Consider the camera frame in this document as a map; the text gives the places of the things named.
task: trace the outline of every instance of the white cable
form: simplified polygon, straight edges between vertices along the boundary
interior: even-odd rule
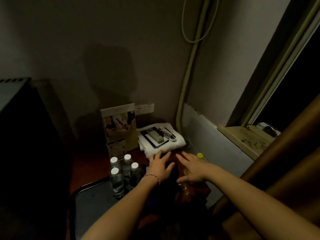
[[[186,37],[186,34],[184,33],[184,29],[183,29],[183,17],[184,17],[184,9],[185,9],[185,7],[186,7],[186,1],[187,1],[187,0],[184,0],[184,3],[183,3],[182,18],[181,18],[181,28],[182,28],[182,34],[183,34],[183,37],[185,38],[185,40],[186,40],[187,42],[193,44],[193,43],[197,43],[197,42],[203,40],[203,39],[206,37],[206,35],[209,33],[209,31],[210,31],[210,29],[211,29],[211,26],[212,26],[212,24],[214,23],[214,19],[215,19],[215,17],[216,17],[216,14],[217,14],[218,6],[219,6],[219,0],[217,0],[216,10],[214,11],[214,15],[213,15],[212,21],[211,21],[211,23],[210,23],[210,26],[209,26],[209,28],[208,28],[208,31],[205,33],[205,35],[204,35],[202,38],[200,38],[200,39],[198,39],[198,40],[194,40],[194,41],[191,41],[191,40],[189,40],[189,39]]]

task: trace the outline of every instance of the brown curtain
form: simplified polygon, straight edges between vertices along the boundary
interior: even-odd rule
[[[320,227],[320,95],[241,178]],[[230,239],[261,239],[225,196],[213,216]]]

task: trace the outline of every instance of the water bottle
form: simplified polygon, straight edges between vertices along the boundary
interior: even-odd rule
[[[118,168],[111,170],[110,183],[113,190],[113,196],[121,199],[124,196],[125,186],[123,184],[123,175]]]
[[[131,170],[130,170],[130,180],[129,185],[133,189],[137,186],[137,184],[140,182],[141,179],[141,169],[139,168],[139,164],[137,162],[134,162],[131,164]]]
[[[111,159],[110,159],[110,164],[111,164],[110,170],[109,170],[110,175],[111,175],[111,170],[112,170],[113,168],[118,168],[119,171],[120,171],[120,173],[122,172],[121,163],[120,163],[120,161],[118,160],[117,157],[115,157],[115,156],[114,156],[114,157],[111,157]]]
[[[129,183],[129,179],[130,179],[130,171],[131,171],[131,164],[133,163],[132,159],[131,159],[131,155],[130,154],[126,154],[124,156],[124,160],[123,160],[123,166],[122,166],[122,170],[123,170],[123,180],[126,184]]]

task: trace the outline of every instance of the white towel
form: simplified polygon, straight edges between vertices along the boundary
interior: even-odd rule
[[[177,141],[172,142],[168,141],[167,143],[164,143],[162,146],[158,148],[153,148],[153,146],[146,140],[146,138],[140,133],[140,131],[144,131],[146,129],[149,129],[151,127],[166,127],[174,136],[176,137]],[[158,151],[162,150],[163,152],[169,152],[177,148],[181,148],[184,145],[186,145],[186,142],[184,141],[182,135],[180,135],[178,132],[176,132],[170,123],[157,123],[157,124],[152,124],[148,125],[146,127],[137,129],[138,131],[138,141],[139,141],[139,147],[141,151],[144,151],[146,158],[150,158],[152,154],[157,153]]]

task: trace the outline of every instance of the power socket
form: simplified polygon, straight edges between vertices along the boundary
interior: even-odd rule
[[[152,113],[155,110],[155,104],[137,105],[134,107],[136,115]]]

